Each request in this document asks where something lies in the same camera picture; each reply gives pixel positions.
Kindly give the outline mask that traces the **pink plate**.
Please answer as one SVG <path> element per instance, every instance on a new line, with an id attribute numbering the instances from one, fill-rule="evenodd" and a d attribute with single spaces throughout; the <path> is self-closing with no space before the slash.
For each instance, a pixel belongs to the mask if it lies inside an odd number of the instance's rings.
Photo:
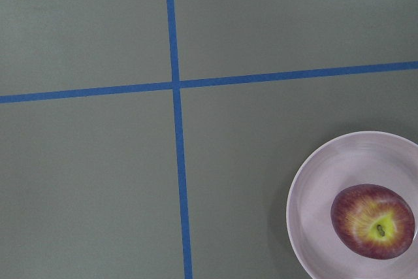
<path id="1" fill-rule="evenodd" d="M 302 164 L 286 209 L 289 239 L 312 278 L 416 278 L 417 240 L 394 259 L 352 252 L 338 238 L 330 210 L 337 194 L 357 184 L 377 184 L 399 194 L 417 213 L 417 144 L 379 131 L 332 139 Z"/>

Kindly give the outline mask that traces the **red yellow apple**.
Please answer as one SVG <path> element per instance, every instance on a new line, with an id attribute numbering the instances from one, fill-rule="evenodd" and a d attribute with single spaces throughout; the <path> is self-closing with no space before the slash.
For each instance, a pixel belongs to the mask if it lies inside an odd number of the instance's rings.
<path id="1" fill-rule="evenodd" d="M 415 217 L 407 202 L 389 188 L 359 184 L 334 198 L 330 218 L 338 238 L 371 259 L 393 259 L 411 246 Z"/>

